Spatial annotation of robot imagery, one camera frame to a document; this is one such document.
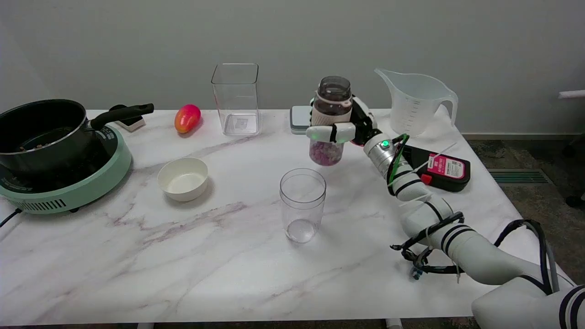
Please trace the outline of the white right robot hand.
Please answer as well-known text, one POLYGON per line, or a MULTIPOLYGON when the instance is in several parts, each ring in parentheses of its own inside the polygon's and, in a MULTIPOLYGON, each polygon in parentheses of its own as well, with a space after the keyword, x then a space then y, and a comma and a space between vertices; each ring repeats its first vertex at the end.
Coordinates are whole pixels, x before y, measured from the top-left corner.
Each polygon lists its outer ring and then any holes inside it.
POLYGON ((341 122, 311 124, 305 131, 311 140, 332 144, 351 142, 364 146, 372 137, 381 133, 370 109, 357 96, 352 96, 352 111, 341 122))

